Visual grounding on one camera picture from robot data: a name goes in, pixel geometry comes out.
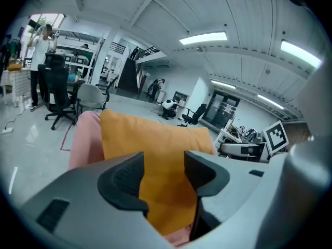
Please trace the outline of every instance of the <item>brick wall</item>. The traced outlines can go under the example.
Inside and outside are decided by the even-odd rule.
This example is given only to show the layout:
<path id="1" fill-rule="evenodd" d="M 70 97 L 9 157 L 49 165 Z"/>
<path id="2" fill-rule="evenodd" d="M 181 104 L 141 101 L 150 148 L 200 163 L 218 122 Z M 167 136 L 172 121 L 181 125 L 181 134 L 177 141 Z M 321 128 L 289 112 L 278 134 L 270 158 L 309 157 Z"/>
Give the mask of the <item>brick wall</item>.
<path id="1" fill-rule="evenodd" d="M 294 144 L 307 141 L 311 136 L 309 128 L 306 123 L 290 123 L 283 124 L 289 144 L 286 146 L 290 149 Z"/>

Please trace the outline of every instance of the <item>orange cloth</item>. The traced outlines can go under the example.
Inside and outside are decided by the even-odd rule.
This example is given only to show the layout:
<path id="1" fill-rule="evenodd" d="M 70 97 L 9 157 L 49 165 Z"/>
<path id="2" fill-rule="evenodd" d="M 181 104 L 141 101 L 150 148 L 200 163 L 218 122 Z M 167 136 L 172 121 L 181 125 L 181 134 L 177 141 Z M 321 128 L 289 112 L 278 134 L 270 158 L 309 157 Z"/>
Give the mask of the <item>orange cloth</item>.
<path id="1" fill-rule="evenodd" d="M 144 152 L 139 198 L 148 203 L 148 221 L 163 236 L 190 225 L 197 197 L 184 173 L 184 151 L 212 154 L 207 128 L 174 127 L 111 110 L 100 119 L 105 159 Z"/>

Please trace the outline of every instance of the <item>white floor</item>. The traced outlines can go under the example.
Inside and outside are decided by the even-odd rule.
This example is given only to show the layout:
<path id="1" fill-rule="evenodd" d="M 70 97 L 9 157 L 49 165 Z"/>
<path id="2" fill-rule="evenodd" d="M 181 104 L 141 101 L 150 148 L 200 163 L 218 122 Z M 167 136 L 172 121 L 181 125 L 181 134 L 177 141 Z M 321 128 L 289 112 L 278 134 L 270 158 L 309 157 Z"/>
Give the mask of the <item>white floor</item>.
<path id="1" fill-rule="evenodd" d="M 37 193 L 59 175 L 67 170 L 70 148 L 75 127 L 66 118 L 61 118 L 56 125 L 56 130 L 51 130 L 55 117 L 45 121 L 48 110 L 45 106 L 30 112 L 30 100 L 26 100 L 15 108 L 7 97 L 8 105 L 0 99 L 0 129 L 7 121 L 12 121 L 17 114 L 14 123 L 7 127 L 13 127 L 13 133 L 0 135 L 0 168 L 4 192 L 8 193 L 9 200 L 15 206 L 21 206 L 28 198 Z M 118 113 L 140 116 L 165 125 L 178 125 L 177 119 L 165 120 L 158 116 L 154 110 L 157 105 L 138 103 L 128 98 L 111 96 L 107 108 Z M 217 134 L 210 132 L 212 139 Z M 10 185 L 14 170 L 17 172 L 13 180 L 11 194 Z"/>

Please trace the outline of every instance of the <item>shoe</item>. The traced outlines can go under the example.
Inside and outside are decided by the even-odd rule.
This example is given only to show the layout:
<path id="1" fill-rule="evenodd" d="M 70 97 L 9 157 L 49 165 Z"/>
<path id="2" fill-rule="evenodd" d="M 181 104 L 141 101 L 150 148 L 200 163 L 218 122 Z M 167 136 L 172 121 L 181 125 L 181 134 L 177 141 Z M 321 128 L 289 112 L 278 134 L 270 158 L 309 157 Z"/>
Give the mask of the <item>shoe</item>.
<path id="1" fill-rule="evenodd" d="M 36 110 L 37 108 L 38 108 L 38 105 L 36 105 L 36 106 L 31 105 L 31 107 L 30 107 L 30 111 L 33 112 L 33 111 Z"/>

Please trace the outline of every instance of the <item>black and white marker board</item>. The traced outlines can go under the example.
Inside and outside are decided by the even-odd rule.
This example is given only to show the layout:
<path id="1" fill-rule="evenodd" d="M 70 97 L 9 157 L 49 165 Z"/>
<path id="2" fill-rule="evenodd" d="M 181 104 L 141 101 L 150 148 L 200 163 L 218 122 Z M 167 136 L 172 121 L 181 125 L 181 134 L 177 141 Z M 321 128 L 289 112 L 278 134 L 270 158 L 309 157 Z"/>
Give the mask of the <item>black and white marker board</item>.
<path id="1" fill-rule="evenodd" d="M 263 130 L 270 155 L 288 145 L 288 138 L 280 121 Z"/>

